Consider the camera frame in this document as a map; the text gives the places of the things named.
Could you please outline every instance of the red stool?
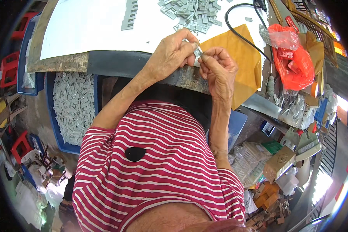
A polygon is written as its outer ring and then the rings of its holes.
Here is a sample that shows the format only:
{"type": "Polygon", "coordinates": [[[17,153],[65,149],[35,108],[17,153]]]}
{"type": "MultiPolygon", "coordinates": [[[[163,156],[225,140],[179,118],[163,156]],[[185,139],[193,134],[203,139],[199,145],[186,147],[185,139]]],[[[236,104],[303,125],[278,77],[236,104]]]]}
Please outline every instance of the red stool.
{"type": "Polygon", "coordinates": [[[1,61],[1,88],[17,84],[18,60],[19,52],[14,52],[1,61]]]}
{"type": "Polygon", "coordinates": [[[28,26],[28,23],[30,20],[35,17],[38,14],[38,12],[30,12],[25,13],[22,20],[19,22],[17,28],[13,32],[11,39],[23,39],[24,33],[26,32],[26,28],[28,26]]]}
{"type": "Polygon", "coordinates": [[[25,156],[29,151],[32,151],[33,148],[30,146],[30,144],[27,141],[27,130],[24,131],[16,140],[16,142],[13,144],[11,148],[11,152],[14,155],[15,160],[18,164],[21,164],[21,159],[23,156],[25,156]]]}

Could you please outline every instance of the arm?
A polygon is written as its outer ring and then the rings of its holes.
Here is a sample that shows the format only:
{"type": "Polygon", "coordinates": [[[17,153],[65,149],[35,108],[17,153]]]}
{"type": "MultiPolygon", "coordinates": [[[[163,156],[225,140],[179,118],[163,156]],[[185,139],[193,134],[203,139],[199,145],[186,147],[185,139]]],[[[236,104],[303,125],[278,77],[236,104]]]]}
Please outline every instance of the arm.
{"type": "Polygon", "coordinates": [[[228,123],[238,67],[224,48],[210,48],[198,59],[201,76],[208,81],[213,97],[213,109],[209,130],[209,146],[218,169],[229,169],[228,123]]]}
{"type": "Polygon", "coordinates": [[[152,81],[147,78],[146,71],[142,69],[95,117],[92,127],[113,129],[124,116],[134,99],[146,88],[151,86],[152,81]]]}
{"type": "Polygon", "coordinates": [[[163,39],[143,69],[95,117],[92,127],[114,129],[130,104],[146,88],[165,79],[178,67],[193,66],[193,52],[198,45],[198,39],[188,29],[178,30],[163,39]]]}

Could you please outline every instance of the black patch on shirt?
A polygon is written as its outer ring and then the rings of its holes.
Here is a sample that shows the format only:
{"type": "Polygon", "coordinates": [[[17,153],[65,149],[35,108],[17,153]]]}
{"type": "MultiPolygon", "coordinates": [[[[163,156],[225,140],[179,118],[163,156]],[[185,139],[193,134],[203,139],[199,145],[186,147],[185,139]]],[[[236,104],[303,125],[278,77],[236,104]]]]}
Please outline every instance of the black patch on shirt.
{"type": "Polygon", "coordinates": [[[129,147],[125,151],[125,156],[128,160],[132,162],[137,162],[141,158],[143,158],[144,154],[146,153],[146,149],[141,147],[129,147]]]}

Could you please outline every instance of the elderly woman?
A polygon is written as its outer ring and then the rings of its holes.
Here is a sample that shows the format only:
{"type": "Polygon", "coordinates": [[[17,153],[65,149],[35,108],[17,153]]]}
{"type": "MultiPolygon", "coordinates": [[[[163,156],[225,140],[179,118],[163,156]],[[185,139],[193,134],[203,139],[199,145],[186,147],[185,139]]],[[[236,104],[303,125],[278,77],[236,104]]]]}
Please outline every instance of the elderly woman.
{"type": "Polygon", "coordinates": [[[228,52],[211,48],[198,59],[212,96],[209,143],[185,109],[134,101],[178,67],[193,66],[198,45],[187,29],[163,39],[94,119],[83,139],[73,191],[83,231],[247,230],[244,188],[227,158],[238,69],[228,52]]]}

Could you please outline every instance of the red and white striped shirt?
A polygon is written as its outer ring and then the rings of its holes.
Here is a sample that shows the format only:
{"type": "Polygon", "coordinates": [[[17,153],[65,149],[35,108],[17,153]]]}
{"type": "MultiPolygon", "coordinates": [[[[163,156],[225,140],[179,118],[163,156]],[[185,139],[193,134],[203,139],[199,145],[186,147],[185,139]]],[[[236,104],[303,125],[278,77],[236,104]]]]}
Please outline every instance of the red and white striped shirt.
{"type": "Polygon", "coordinates": [[[83,231],[125,231],[145,210],[193,203],[212,220],[245,222],[244,188],[217,169],[199,122],[179,106],[134,102],[116,129],[89,128],[81,145],[73,205],[83,231]],[[146,149],[142,159],[125,156],[146,149]]]}

